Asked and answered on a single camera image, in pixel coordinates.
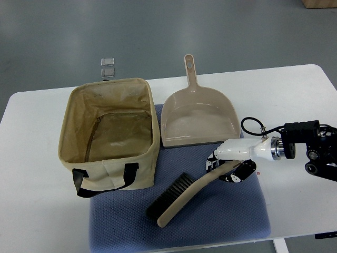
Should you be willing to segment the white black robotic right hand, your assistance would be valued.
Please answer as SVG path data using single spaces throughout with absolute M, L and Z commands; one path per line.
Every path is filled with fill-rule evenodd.
M 227 161 L 237 160 L 238 165 L 229 175 L 221 175 L 225 182 L 239 183 L 256 170 L 255 161 L 262 158 L 269 161 L 280 160 L 284 156 L 283 143 L 279 137 L 265 139 L 228 139 L 215 149 L 206 160 L 206 172 Z

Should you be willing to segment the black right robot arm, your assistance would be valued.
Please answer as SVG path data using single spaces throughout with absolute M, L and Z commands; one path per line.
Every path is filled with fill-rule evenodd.
M 260 125 L 260 133 L 253 133 L 244 126 L 246 120 L 253 120 Z M 279 137 L 272 137 L 270 153 L 273 158 L 295 158 L 295 145 L 306 144 L 306 156 L 309 162 L 305 164 L 307 173 L 336 181 L 336 128 L 327 124 L 321 124 L 318 120 L 307 122 L 286 123 L 270 130 L 266 130 L 264 124 L 254 118 L 245 117 L 241 121 L 241 128 L 252 136 L 267 138 L 267 134 L 277 132 Z

